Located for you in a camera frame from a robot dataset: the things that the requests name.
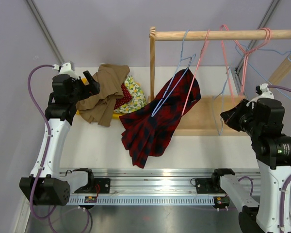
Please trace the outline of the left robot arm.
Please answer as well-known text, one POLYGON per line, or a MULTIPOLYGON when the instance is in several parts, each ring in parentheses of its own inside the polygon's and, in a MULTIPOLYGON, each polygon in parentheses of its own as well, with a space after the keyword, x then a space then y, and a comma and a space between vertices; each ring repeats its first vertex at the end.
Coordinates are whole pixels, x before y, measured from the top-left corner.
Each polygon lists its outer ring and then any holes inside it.
POLYGON ((53 92, 42 116, 45 134, 34 168, 29 177, 22 177, 19 187, 30 206, 64 206, 77 190, 90 193, 96 182, 88 168, 77 168, 60 177, 60 160, 68 132, 76 114, 76 104, 100 92, 100 85, 89 71, 84 71, 88 83, 81 78, 59 74, 52 79, 53 92))

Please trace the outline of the tan brown skirt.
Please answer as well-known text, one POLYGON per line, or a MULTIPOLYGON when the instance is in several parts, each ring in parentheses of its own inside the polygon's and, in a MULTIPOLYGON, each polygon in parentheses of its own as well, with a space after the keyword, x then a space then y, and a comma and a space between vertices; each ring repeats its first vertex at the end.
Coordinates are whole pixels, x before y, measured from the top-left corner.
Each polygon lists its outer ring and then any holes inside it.
POLYGON ((124 96, 121 85, 129 74, 127 65, 102 64, 93 75, 100 84, 100 92, 77 103, 80 116, 88 123, 109 127, 113 116, 116 100, 124 96))

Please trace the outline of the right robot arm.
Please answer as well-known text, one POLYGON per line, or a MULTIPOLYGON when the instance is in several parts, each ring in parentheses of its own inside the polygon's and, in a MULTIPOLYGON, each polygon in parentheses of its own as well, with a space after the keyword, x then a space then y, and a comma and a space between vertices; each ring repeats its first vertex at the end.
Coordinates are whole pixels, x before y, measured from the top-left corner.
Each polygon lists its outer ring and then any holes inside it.
POLYGON ((216 209, 234 204, 244 233, 291 233, 291 137, 282 133, 284 113, 282 103, 271 98, 244 99, 221 113, 228 127, 250 136, 260 172, 259 201, 245 191, 230 168, 195 179, 198 194, 215 194, 216 209))

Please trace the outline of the lemon print skirt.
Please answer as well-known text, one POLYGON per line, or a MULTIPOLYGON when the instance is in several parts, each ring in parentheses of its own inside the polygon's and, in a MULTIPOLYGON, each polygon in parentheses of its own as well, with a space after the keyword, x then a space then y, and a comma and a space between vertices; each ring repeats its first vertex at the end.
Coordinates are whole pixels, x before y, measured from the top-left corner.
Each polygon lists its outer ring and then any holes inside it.
POLYGON ((129 90, 129 93, 131 94, 132 99, 130 102, 114 110, 113 111, 114 113, 129 114, 137 110, 140 110, 141 108, 147 105, 144 92, 141 89, 140 85, 134 80, 133 76, 131 75, 127 76, 123 83, 129 90))

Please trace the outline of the red black plaid skirt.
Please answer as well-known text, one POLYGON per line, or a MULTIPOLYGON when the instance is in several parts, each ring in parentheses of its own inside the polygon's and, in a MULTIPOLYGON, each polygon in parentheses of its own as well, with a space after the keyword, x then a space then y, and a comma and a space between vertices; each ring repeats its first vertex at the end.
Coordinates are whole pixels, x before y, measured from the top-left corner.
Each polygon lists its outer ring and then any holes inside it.
POLYGON ((184 115, 181 115, 192 78, 190 70, 178 71, 172 83, 166 83, 153 101, 119 117, 125 128, 122 143, 134 166, 144 168, 149 156, 162 156, 181 118, 201 100, 195 79, 184 115))

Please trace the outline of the red white polka-dot skirt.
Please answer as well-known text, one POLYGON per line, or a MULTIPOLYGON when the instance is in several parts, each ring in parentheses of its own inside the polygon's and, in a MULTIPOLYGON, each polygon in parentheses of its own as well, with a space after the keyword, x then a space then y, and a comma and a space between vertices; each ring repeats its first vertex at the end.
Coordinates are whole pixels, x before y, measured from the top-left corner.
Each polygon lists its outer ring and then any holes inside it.
POLYGON ((130 102, 131 99, 132 99, 132 96, 129 93, 129 90, 127 89, 127 87, 125 86, 124 83, 122 83, 121 89, 122 89, 122 92, 123 92, 123 97, 120 98, 120 99, 116 99, 115 106, 114 106, 114 110, 116 110, 119 107, 121 107, 122 105, 130 102))

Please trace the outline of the pink hanger with lemon skirt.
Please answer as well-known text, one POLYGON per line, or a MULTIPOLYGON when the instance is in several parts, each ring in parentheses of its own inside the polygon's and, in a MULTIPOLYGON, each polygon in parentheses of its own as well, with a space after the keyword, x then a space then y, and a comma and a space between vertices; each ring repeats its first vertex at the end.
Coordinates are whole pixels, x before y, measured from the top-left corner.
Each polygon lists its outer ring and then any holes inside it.
MULTIPOLYGON (((184 112, 185 112, 185 109, 186 109, 186 106, 187 106, 187 103, 188 103, 188 100, 189 100, 189 96, 190 96, 190 93, 191 93, 191 90, 192 90, 192 87, 193 87, 193 84, 194 84, 194 80, 196 78, 196 72, 197 72, 197 70, 198 70, 198 68, 200 66, 200 63, 201 63, 202 59, 203 59, 204 52, 206 51, 206 49, 208 47, 208 44, 209 44, 209 41, 208 41, 209 33, 210 33, 210 29, 208 29, 208 31, 206 32, 204 44, 203 44, 203 47, 202 47, 202 49, 200 51, 200 55, 199 55, 199 58, 198 58, 198 61, 197 61, 197 65, 196 65, 196 68, 195 68, 195 71, 194 71, 194 75, 193 75, 193 78, 192 78, 192 81, 191 81, 191 84, 190 84, 190 87, 189 87, 189 91, 187 93, 186 101, 185 101, 184 107, 182 109, 182 113, 181 113, 182 116, 184 115, 184 112)), ((227 77, 226 83, 228 84, 231 101, 232 101, 232 103, 235 103, 232 84, 231 84, 231 78, 230 78, 230 71, 229 71, 230 67, 228 66, 227 56, 226 56, 226 48, 225 48, 225 44, 224 44, 223 40, 221 41, 221 47, 222 47, 222 52, 223 52, 223 56, 224 56, 224 63, 225 63, 225 67, 226 67, 226 77, 227 77)))

